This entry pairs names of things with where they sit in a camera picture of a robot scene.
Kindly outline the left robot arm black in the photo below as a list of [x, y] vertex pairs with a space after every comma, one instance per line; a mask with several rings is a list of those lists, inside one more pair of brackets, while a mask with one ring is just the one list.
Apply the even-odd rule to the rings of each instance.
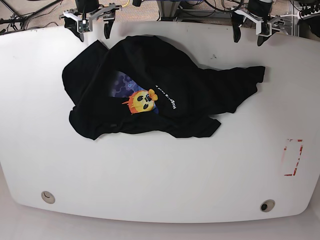
[[257, 35], [257, 45], [259, 47], [276, 33], [287, 35], [284, 18], [280, 15], [271, 16], [271, 8], [271, 0], [249, 0], [248, 4], [235, 7], [230, 14], [233, 41], [238, 43], [241, 39], [240, 27], [246, 20], [250, 20], [255, 24], [255, 34]]

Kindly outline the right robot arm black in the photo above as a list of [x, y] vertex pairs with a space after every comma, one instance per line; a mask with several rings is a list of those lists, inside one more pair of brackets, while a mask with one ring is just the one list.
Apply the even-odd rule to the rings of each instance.
[[103, 19], [104, 37], [109, 39], [116, 11], [121, 10], [122, 6], [115, 3], [104, 6], [98, 0], [77, 0], [75, 3], [76, 8], [65, 10], [59, 16], [64, 20], [64, 27], [83, 42], [84, 34], [93, 31], [93, 21]]

